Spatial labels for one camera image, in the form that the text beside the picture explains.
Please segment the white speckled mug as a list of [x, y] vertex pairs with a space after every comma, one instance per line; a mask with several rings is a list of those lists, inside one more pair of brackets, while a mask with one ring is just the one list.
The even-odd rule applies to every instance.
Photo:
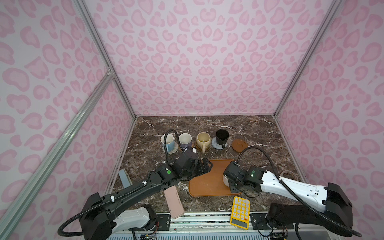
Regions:
[[233, 185], [233, 181], [230, 180], [227, 176], [223, 175], [223, 182], [227, 187], [231, 187]]

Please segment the multicolour woven cloth coaster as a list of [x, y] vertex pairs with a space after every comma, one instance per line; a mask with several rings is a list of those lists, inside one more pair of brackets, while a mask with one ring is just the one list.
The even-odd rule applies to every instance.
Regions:
[[174, 154], [174, 153], [176, 153], [178, 151], [178, 149], [179, 149], [178, 146], [174, 146], [174, 148], [171, 151], [168, 150], [168, 148], [167, 148], [167, 153], [168, 154]]

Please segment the lilac mug white inside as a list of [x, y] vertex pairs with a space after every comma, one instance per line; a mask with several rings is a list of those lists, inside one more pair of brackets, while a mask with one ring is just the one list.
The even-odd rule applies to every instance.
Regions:
[[179, 141], [180, 141], [180, 145], [181, 145], [181, 150], [185, 150], [187, 147], [191, 147], [192, 146], [192, 136], [188, 133], [183, 133], [181, 135], [179, 135]]

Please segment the light blue mug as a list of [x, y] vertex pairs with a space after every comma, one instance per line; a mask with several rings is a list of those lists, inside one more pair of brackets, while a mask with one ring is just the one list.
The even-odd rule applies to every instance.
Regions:
[[[162, 135], [161, 136], [162, 146], [164, 146], [164, 139], [165, 139], [165, 135]], [[168, 150], [171, 151], [174, 148], [174, 146], [177, 146], [177, 143], [175, 141], [175, 137], [173, 134], [168, 134], [167, 139], [166, 139], [166, 148], [168, 148]]]

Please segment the olive beige glazed mug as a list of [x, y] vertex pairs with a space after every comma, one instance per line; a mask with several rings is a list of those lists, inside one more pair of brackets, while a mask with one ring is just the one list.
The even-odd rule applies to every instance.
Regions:
[[203, 153], [206, 153], [212, 145], [212, 138], [208, 133], [199, 133], [196, 138], [196, 144]]

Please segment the black mug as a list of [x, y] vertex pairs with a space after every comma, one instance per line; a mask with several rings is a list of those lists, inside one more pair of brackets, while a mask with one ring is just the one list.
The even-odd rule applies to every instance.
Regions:
[[227, 130], [219, 129], [216, 131], [216, 144], [220, 149], [225, 149], [230, 134]]

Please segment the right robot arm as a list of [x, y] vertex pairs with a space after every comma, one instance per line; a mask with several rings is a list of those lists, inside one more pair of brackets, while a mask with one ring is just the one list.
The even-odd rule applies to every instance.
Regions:
[[265, 192], [296, 200], [299, 205], [271, 204], [266, 221], [273, 226], [311, 224], [323, 226], [342, 236], [353, 228], [353, 205], [340, 186], [305, 184], [277, 178], [262, 168], [245, 171], [232, 161], [224, 173], [224, 182], [232, 193]]

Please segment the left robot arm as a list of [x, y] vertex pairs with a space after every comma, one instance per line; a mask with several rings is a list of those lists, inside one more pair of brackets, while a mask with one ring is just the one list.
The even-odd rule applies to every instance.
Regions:
[[208, 159], [200, 159], [192, 150], [181, 153], [178, 159], [161, 164], [146, 178], [119, 192], [101, 197], [95, 193], [88, 197], [79, 218], [86, 240], [106, 240], [117, 225], [114, 220], [139, 201], [176, 186], [181, 181], [190, 181], [209, 173], [213, 167]]

